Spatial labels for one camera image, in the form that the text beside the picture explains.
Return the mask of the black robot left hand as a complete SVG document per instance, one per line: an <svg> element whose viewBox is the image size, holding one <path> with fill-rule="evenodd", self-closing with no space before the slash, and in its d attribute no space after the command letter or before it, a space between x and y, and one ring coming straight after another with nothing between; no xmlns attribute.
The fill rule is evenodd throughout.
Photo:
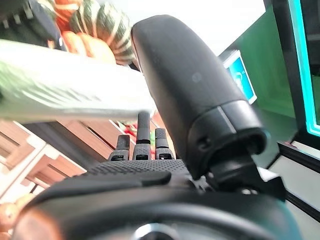
<svg viewBox="0 0 320 240"><path fill-rule="evenodd" d="M2 0L0 38L66 51L53 0Z"/></svg>

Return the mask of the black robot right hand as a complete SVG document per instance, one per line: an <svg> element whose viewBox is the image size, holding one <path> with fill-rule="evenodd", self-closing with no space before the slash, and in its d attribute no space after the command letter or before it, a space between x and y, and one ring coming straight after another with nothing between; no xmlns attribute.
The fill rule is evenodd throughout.
<svg viewBox="0 0 320 240"><path fill-rule="evenodd" d="M170 15L131 39L178 160L104 162L47 188L14 240L300 240L282 178L252 155L269 134L217 56Z"/></svg>

